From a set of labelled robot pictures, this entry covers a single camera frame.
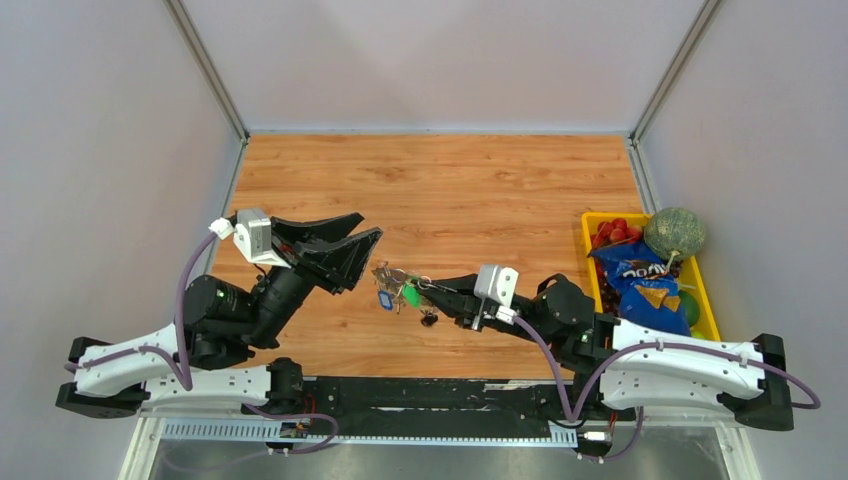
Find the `black key tag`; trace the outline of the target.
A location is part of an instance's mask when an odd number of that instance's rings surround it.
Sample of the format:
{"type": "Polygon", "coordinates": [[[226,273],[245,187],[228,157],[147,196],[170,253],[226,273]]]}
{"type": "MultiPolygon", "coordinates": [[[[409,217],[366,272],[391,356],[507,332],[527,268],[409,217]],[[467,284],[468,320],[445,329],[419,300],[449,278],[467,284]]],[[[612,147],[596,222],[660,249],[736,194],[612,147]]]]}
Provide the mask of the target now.
{"type": "Polygon", "coordinates": [[[429,328],[434,326],[438,320],[439,316],[435,312],[425,312],[420,319],[420,323],[422,326],[429,328]]]}

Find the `green key tag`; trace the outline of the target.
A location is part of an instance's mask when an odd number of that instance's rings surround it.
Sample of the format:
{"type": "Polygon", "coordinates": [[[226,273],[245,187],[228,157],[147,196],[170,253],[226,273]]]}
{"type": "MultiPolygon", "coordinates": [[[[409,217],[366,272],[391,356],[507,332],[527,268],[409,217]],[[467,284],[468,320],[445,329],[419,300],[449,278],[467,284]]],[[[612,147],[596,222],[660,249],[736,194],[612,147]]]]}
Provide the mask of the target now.
{"type": "Polygon", "coordinates": [[[402,296],[405,302],[413,307],[420,308],[421,307],[421,295],[418,290],[412,284],[405,284],[401,290],[402,296]]]}

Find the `blue key tag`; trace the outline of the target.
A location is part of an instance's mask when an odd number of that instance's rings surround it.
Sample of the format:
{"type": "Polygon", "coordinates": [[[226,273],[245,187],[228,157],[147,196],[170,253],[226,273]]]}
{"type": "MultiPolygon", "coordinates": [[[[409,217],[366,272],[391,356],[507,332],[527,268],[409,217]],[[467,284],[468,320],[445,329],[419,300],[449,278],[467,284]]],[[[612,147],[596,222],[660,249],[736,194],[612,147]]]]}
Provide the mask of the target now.
{"type": "Polygon", "coordinates": [[[385,290],[379,290],[377,292],[378,303],[380,307],[386,311],[392,311],[394,309],[394,300],[393,295],[385,290]]]}

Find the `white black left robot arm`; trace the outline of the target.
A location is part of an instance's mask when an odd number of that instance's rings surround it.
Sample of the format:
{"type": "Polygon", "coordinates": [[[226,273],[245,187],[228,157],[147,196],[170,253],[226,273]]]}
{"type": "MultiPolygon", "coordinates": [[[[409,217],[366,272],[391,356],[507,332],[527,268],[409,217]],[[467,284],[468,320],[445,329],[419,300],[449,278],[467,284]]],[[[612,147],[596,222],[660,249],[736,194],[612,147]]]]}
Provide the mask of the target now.
{"type": "Polygon", "coordinates": [[[59,388],[56,406],[95,419],[168,404],[310,413],[299,364],[279,358],[251,367],[248,360],[278,347],[279,334],[313,291],[355,288],[383,234],[377,227],[361,230],[361,222],[359,213],[296,222],[258,208],[215,220],[207,242],[231,240],[259,269],[255,285],[244,289],[185,268],[167,326],[121,343],[73,341],[67,360],[73,378],[59,388]]]}

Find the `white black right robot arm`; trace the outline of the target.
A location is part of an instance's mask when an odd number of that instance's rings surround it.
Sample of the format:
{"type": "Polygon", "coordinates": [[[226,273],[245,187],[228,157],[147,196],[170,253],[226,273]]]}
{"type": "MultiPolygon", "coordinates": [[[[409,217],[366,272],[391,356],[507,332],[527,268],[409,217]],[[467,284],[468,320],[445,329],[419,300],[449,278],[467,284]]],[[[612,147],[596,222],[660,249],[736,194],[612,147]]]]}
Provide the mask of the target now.
{"type": "Polygon", "coordinates": [[[491,328],[535,342],[552,369],[570,424],[639,407],[727,411],[747,427],[794,427],[781,338],[724,342],[672,334],[595,309],[595,301],[562,274],[534,297],[516,294],[518,274],[487,266],[478,274],[415,280],[440,313],[463,328],[491,328]]]}

